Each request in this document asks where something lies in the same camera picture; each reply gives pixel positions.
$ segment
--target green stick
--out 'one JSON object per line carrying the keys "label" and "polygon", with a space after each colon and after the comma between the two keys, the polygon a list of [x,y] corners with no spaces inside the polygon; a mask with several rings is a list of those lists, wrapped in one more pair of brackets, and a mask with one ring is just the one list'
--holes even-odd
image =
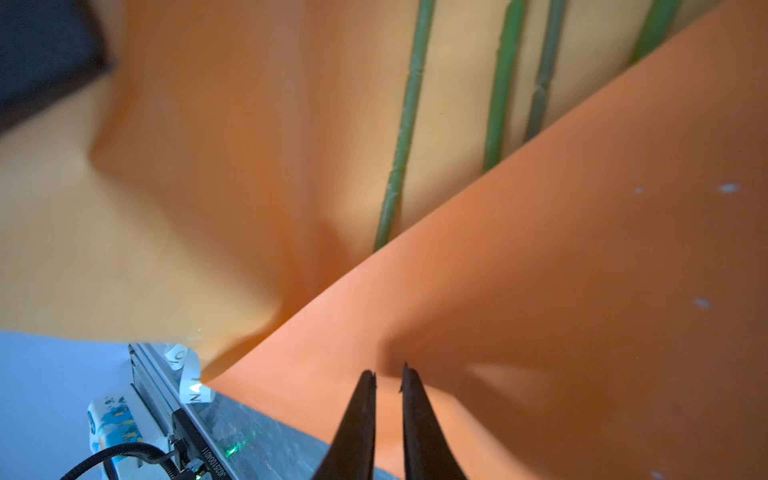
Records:
{"label": "green stick", "polygon": [[406,164],[411,152],[411,140],[413,139],[413,127],[416,120],[416,109],[419,106],[419,93],[422,90],[422,77],[424,76],[424,64],[427,56],[427,44],[429,43],[429,29],[432,26],[432,13],[435,11],[435,0],[420,0],[419,15],[416,19],[416,33],[413,38],[411,50],[411,64],[406,83],[406,99],[403,101],[402,116],[400,117],[400,132],[397,136],[395,147],[395,160],[392,162],[392,171],[389,172],[382,213],[379,217],[379,229],[376,231],[376,243],[373,251],[376,252],[389,242],[392,232],[392,221],[395,218],[395,209],[402,193],[402,183],[406,175]]}
{"label": "green stick", "polygon": [[524,141],[529,141],[541,131],[544,123],[544,114],[547,111],[547,99],[549,97],[549,84],[552,81],[554,60],[558,54],[560,45],[560,32],[563,26],[565,14],[565,0],[551,0],[549,2],[549,16],[547,18],[547,34],[544,37],[544,47],[541,50],[541,62],[538,64],[538,76],[536,77],[536,91],[531,103],[531,116],[528,118],[528,126],[525,128]]}
{"label": "green stick", "polygon": [[654,0],[645,18],[640,38],[634,46],[630,65],[634,65],[661,45],[667,30],[672,25],[678,6],[680,6],[680,0]]}
{"label": "green stick", "polygon": [[507,103],[515,59],[520,47],[520,33],[525,16],[525,0],[511,0],[507,7],[502,30],[502,40],[498,47],[496,72],[493,76],[491,110],[488,113],[488,131],[485,134],[485,154],[483,172],[495,167],[502,158],[504,123],[507,119]]}

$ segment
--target white surface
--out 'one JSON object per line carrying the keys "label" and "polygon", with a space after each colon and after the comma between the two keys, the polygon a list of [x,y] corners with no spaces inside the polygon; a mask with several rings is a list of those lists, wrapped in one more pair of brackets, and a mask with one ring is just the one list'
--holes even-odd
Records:
{"label": "white surface", "polygon": [[128,385],[131,362],[125,344],[3,332],[0,374],[0,478],[55,480],[90,456],[88,403]]}

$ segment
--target orange paper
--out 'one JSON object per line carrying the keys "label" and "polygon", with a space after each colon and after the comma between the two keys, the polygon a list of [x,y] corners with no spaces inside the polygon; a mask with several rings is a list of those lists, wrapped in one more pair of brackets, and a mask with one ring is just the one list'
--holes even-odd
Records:
{"label": "orange paper", "polygon": [[469,478],[765,478],[766,18],[722,5],[210,385],[330,441],[373,369],[399,475],[407,360]]}

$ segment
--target green light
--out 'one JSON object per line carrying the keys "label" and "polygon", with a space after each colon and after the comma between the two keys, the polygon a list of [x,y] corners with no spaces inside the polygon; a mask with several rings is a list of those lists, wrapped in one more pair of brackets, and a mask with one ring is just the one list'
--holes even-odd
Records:
{"label": "green light", "polygon": [[243,448],[247,442],[243,440],[242,442],[237,443],[235,446],[233,446],[231,449],[227,450],[227,453],[225,454],[227,458],[237,453],[238,450]]}

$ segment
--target white speck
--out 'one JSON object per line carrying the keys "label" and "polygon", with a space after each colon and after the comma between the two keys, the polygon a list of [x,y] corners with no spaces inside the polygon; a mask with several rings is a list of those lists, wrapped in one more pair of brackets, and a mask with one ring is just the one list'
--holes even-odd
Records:
{"label": "white speck", "polygon": [[717,188],[722,194],[735,194],[741,189],[739,184],[722,184]]}
{"label": "white speck", "polygon": [[694,305],[704,310],[711,308],[712,306],[709,300],[701,297],[694,298]]}

